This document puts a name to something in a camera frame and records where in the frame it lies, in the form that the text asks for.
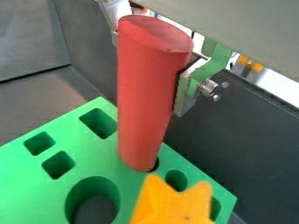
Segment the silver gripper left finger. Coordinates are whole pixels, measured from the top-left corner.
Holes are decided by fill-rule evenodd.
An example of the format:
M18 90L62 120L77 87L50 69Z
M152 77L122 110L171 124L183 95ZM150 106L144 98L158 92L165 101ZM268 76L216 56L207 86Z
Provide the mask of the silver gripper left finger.
M128 0L97 0L98 8L110 29L112 44L117 46L117 21L122 16L130 15Z

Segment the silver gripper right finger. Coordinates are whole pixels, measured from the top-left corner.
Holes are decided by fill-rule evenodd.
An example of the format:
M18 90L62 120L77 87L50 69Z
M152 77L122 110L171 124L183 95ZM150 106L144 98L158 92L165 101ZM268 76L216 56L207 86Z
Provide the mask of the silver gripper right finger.
M199 58L179 75L172 112L181 117L193 106L197 96L212 97L219 84L211 77L220 72L229 61L231 49L211 38L203 40Z

